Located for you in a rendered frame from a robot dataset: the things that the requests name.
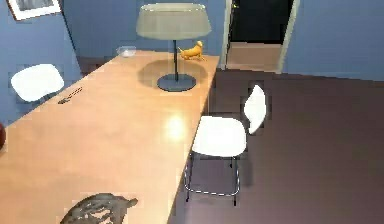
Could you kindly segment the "white metal-legged chair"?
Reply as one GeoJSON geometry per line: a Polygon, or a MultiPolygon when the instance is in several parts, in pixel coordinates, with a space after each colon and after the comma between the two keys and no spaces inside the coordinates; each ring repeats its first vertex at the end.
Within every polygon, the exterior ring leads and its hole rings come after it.
{"type": "Polygon", "coordinates": [[[240,174],[237,164],[239,156],[247,150],[247,136],[253,135],[262,126],[267,116],[266,94],[260,85],[255,84],[244,102],[244,116],[249,124],[235,118],[205,115],[200,118],[183,174],[183,185],[186,190],[186,201],[191,193],[232,197],[233,205],[237,205],[240,192],[240,174]],[[234,169],[234,190],[228,193],[209,192],[191,187],[194,154],[220,159],[229,158],[230,167],[234,169]]]}
{"type": "Polygon", "coordinates": [[[54,65],[38,64],[15,73],[11,86],[22,100],[34,102],[61,90],[64,80],[54,65]]]}

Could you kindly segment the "orange dog figurine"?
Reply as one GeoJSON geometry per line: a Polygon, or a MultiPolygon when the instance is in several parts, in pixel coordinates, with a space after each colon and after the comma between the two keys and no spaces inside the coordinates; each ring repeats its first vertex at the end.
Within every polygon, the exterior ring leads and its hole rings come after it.
{"type": "Polygon", "coordinates": [[[190,49],[183,50],[181,48],[178,48],[178,50],[180,51],[180,56],[185,60],[189,60],[193,57],[197,57],[199,60],[204,60],[202,41],[197,41],[195,46],[190,49]]]}

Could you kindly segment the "light wooden table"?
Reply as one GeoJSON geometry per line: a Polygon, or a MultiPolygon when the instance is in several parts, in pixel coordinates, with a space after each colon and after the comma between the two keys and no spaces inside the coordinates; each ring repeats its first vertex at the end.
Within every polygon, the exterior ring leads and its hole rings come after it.
{"type": "Polygon", "coordinates": [[[218,61],[179,61],[196,85],[168,92],[157,80],[174,72],[172,54],[116,57],[8,126],[0,224],[59,224],[105,192],[138,199],[124,224],[167,224],[218,61]]]}

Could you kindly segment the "clear glass bowl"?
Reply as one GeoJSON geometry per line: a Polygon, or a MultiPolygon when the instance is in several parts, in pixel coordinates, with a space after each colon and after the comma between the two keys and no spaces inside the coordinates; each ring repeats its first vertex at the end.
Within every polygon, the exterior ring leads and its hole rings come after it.
{"type": "Polygon", "coordinates": [[[116,52],[119,56],[127,58],[132,57],[136,53],[136,47],[135,46],[120,46],[116,49],[116,52]]]}

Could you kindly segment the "grey shaded table lamp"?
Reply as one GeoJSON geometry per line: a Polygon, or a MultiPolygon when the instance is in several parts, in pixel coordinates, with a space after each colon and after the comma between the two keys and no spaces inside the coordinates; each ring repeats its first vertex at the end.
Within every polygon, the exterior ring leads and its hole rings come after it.
{"type": "Polygon", "coordinates": [[[173,41],[174,72],[161,76],[157,86],[168,92],[192,89],[196,79],[178,72],[177,42],[206,36],[211,25],[206,7],[196,3],[153,3],[140,7],[136,33],[144,38],[173,41]]]}

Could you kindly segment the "dark open doorway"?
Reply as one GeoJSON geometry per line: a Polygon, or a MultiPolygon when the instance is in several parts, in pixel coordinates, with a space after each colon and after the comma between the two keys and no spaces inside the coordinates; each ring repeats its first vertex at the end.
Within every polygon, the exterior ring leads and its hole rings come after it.
{"type": "Polygon", "coordinates": [[[274,71],[282,73],[302,0],[225,0],[220,67],[228,68],[233,43],[276,45],[274,71]]]}

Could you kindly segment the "framed wall picture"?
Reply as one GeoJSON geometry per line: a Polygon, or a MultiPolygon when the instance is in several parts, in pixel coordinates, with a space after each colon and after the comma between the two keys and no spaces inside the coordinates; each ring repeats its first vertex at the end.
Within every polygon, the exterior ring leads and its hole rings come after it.
{"type": "Polygon", "coordinates": [[[6,0],[16,21],[61,12],[59,0],[6,0]]]}

